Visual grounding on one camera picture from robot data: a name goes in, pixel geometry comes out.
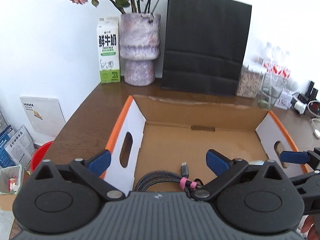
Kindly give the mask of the person right hand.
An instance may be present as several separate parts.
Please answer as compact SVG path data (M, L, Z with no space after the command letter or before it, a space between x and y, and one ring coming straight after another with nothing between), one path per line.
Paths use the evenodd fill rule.
M307 240L319 240L319 235L315 229L315 222L313 216L309 215L305 220L300 230L301 233L307 233Z

